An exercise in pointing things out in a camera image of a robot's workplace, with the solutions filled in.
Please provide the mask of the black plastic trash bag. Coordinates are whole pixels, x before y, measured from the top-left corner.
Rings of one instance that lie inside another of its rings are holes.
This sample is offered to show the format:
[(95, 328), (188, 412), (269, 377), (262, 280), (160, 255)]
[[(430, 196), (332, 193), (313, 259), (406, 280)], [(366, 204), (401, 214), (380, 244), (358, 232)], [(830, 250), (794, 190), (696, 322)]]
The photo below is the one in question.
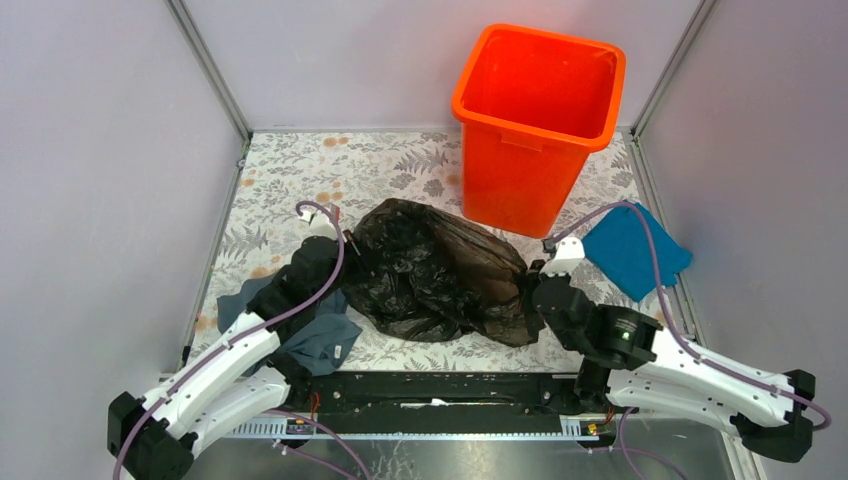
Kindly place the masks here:
[(439, 343), (477, 333), (508, 347), (537, 342), (530, 268), (508, 242), (433, 206), (388, 199), (349, 234), (341, 290), (385, 335)]

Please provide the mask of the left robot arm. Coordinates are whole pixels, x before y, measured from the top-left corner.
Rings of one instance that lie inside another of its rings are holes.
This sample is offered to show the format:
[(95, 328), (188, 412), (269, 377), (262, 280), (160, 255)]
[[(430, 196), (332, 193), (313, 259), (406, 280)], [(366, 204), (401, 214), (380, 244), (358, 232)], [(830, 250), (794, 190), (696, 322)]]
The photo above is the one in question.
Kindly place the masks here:
[(118, 394), (107, 410), (113, 478), (181, 479), (238, 425), (278, 406), (304, 407), (312, 373), (284, 346), (312, 331), (346, 256), (340, 234), (306, 238), (198, 357), (140, 396)]

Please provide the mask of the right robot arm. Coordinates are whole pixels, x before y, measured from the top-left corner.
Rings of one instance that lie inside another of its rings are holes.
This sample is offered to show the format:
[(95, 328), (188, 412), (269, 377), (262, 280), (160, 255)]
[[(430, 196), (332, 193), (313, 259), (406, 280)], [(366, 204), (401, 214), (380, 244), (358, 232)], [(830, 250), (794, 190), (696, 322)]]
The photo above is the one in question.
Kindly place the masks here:
[(684, 350), (670, 330), (636, 310), (596, 304), (565, 272), (531, 263), (527, 304), (583, 361), (569, 399), (589, 412), (634, 407), (686, 418), (741, 440), (748, 450), (797, 463), (810, 450), (805, 401), (815, 377), (769, 373), (698, 345)]

